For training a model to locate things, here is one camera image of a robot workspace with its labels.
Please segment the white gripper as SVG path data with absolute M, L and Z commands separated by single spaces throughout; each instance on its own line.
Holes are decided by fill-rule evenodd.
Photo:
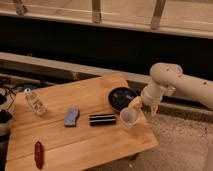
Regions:
M 171 96 L 175 91 L 176 88 L 173 86 L 164 86 L 150 81 L 141 91 L 141 97 L 135 97 L 128 104 L 128 107 L 140 111 L 143 102 L 145 105 L 151 106 L 151 115 L 154 117 L 157 114 L 158 104 L 162 98 L 164 96 Z

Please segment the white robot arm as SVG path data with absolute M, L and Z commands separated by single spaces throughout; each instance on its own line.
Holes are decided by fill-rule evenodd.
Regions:
M 154 64 L 150 68 L 150 77 L 151 81 L 129 103 L 129 108 L 138 110 L 145 104 L 151 108 L 151 114 L 155 115 L 163 96 L 178 90 L 213 110 L 213 81 L 186 75 L 180 65 L 172 63 Z

